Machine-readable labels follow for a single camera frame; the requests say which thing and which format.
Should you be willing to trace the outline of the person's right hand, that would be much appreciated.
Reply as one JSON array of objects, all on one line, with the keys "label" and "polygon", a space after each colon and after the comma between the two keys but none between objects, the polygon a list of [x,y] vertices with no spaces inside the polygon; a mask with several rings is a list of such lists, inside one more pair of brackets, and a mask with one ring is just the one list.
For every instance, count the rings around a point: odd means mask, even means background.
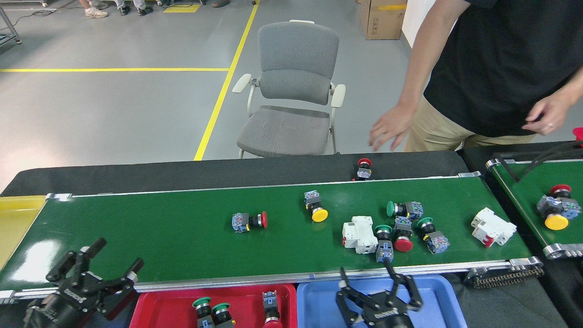
[{"label": "person's right hand", "polygon": [[393,108],[383,114],[370,130],[369,145],[374,152],[388,141],[392,141],[390,150],[395,151],[402,143],[410,129],[416,114],[416,102],[398,102]]}]

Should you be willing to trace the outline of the person's left hand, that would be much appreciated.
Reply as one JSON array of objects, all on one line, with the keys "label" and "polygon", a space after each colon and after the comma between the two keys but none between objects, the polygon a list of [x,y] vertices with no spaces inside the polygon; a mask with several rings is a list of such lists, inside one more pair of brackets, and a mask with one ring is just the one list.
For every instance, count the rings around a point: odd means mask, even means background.
[{"label": "person's left hand", "polygon": [[545,97],[531,108],[522,129],[539,135],[549,135],[563,126],[572,105],[564,96]]}]

